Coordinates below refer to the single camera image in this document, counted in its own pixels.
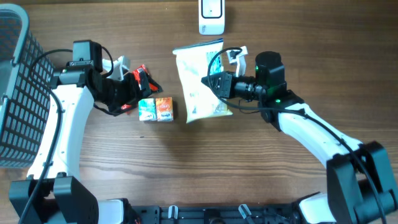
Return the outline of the orange tissue pack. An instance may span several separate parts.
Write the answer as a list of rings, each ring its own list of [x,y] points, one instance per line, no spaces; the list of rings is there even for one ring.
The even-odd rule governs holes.
[[[156,108],[157,121],[174,120],[172,97],[156,98],[155,108]]]

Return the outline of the grey plastic mesh basket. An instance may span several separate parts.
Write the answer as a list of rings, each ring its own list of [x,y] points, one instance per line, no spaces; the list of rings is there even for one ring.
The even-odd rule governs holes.
[[[43,89],[54,65],[30,31],[27,12],[1,5],[1,167],[31,166],[44,135],[50,95]]]

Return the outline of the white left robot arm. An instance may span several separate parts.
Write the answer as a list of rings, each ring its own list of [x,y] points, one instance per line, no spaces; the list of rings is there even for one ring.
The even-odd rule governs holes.
[[[92,109],[119,116],[157,93],[145,66],[104,59],[106,49],[78,40],[72,60],[54,69],[47,54],[27,53],[17,70],[2,67],[1,166],[27,167],[9,200],[21,223],[139,223],[125,198],[98,200],[81,182],[80,152]]]

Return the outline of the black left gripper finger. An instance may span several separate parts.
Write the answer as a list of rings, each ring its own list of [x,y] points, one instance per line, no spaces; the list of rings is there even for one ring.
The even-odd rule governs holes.
[[[143,68],[138,68],[137,71],[139,72],[139,83],[140,83],[142,97],[147,98],[152,94],[147,73]]]
[[[137,80],[133,73],[124,75],[124,99],[123,103],[137,103],[142,100],[139,79]]]

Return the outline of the teal tissue pack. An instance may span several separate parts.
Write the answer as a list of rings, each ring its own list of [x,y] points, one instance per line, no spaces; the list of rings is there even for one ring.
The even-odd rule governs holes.
[[[156,107],[154,98],[142,99],[138,103],[140,121],[156,121]]]

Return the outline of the red snack packet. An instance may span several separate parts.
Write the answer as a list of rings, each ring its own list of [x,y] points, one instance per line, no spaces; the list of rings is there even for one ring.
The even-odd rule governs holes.
[[[151,77],[149,70],[144,64],[132,72],[127,72],[123,78],[129,82],[129,91],[134,96],[131,101],[122,105],[122,113],[131,113],[131,110],[138,106],[140,100],[163,92],[162,87]]]

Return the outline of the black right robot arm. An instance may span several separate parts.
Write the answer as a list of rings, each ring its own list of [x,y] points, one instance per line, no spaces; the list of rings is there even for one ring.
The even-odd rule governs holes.
[[[287,88],[277,52],[259,53],[252,77],[242,68],[226,72],[209,66],[202,83],[223,103],[236,97],[256,101],[265,122],[296,139],[325,166],[326,193],[299,202],[305,223],[385,221],[397,210],[397,184],[386,149],[349,137],[315,114]]]

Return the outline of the cream snack bag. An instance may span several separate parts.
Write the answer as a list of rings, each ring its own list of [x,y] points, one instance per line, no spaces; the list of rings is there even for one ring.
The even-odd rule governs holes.
[[[211,59],[223,49],[222,38],[173,49],[187,109],[187,123],[233,113],[201,79],[207,76]]]

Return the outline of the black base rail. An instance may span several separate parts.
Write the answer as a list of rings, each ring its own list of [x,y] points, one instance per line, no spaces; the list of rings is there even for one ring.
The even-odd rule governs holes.
[[[217,207],[129,207],[127,222],[132,224],[212,224],[212,223],[301,223],[302,218],[292,203]]]

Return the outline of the white barcode scanner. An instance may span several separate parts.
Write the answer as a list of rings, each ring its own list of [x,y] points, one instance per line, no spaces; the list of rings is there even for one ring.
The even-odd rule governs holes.
[[[223,34],[225,0],[198,0],[198,26],[201,35]]]

